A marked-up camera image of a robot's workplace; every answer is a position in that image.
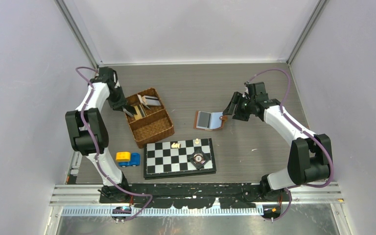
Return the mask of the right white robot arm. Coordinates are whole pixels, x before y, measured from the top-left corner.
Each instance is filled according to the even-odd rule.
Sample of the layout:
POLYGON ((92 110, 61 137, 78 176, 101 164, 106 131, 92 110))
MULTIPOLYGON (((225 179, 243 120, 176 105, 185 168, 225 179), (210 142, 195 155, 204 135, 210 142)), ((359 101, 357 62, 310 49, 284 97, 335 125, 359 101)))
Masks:
POLYGON ((277 99, 270 99, 265 84, 245 83, 246 92, 234 92, 223 115, 248 121, 250 115, 273 127, 290 145, 286 168, 262 176, 259 193, 266 201, 274 200, 285 188, 307 185, 333 178, 331 140, 326 134, 316 134, 298 123, 277 99))

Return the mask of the brown leather card holder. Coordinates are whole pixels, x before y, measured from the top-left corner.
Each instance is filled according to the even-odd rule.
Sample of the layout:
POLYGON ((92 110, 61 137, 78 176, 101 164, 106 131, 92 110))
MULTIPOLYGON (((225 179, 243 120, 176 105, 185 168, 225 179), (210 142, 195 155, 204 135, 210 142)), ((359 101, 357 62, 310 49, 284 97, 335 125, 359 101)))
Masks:
POLYGON ((224 123, 228 120, 223 112, 204 112, 196 111, 194 120, 194 129, 215 131, 224 127, 224 123))

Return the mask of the white magnetic stripe card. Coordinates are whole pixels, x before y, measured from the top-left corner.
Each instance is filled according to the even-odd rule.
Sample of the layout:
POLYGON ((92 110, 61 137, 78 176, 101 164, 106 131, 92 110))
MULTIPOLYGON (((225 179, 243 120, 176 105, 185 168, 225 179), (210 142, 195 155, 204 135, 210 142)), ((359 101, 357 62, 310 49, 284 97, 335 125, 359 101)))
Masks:
POLYGON ((155 96, 148 96, 148 95, 137 94, 137 97, 138 97, 140 103, 144 107, 146 107, 147 109, 150 109, 151 106, 153 106, 153 107, 161 106, 161 102, 155 96))

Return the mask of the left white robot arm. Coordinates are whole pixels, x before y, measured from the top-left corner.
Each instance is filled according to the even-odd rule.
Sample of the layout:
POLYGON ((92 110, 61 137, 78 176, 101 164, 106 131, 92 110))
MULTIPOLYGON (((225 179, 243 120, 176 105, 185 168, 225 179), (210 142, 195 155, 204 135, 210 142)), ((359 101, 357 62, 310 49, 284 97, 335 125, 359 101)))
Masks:
POLYGON ((131 192, 108 149, 109 134, 101 110, 107 102, 114 111, 123 111, 127 101, 114 69, 100 67, 95 73, 94 78, 84 79, 87 92, 83 101, 65 114, 69 139, 73 150, 87 157, 97 169, 103 182, 101 194, 124 203, 131 192))

